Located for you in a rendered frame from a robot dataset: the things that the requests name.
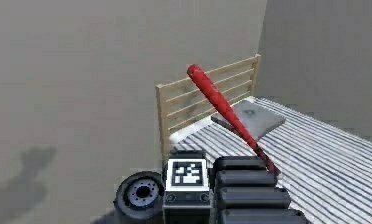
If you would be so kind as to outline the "red baseball bat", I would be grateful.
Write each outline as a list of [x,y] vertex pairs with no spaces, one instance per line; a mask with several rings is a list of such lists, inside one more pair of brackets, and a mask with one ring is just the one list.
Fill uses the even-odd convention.
[[197,64],[192,64],[187,68],[187,75],[198,87],[200,92],[206,97],[209,103],[214,107],[214,109],[228,121],[228,123],[234,128],[235,131],[238,132],[240,137],[247,143],[253,152],[264,162],[266,168],[275,176],[279,176],[280,170],[258,145],[252,135],[246,130],[245,126],[240,122],[226,98],[217,89],[205,72]]

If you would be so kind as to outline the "striped bed with wooden headboard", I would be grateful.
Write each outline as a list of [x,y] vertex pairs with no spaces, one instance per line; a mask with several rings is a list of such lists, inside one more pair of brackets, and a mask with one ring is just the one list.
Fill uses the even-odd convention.
[[[311,224],[372,224],[372,142],[255,96],[260,55],[207,75],[233,105],[249,103],[279,120],[258,143],[280,169],[280,186]],[[162,155],[203,150],[208,161],[251,148],[212,121],[215,108],[188,77],[155,87]]]

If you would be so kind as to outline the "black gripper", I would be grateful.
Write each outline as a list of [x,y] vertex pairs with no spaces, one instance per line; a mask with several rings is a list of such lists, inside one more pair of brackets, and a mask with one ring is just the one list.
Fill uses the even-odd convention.
[[162,224],[164,185],[161,174],[140,171],[119,185],[113,201],[118,224]]

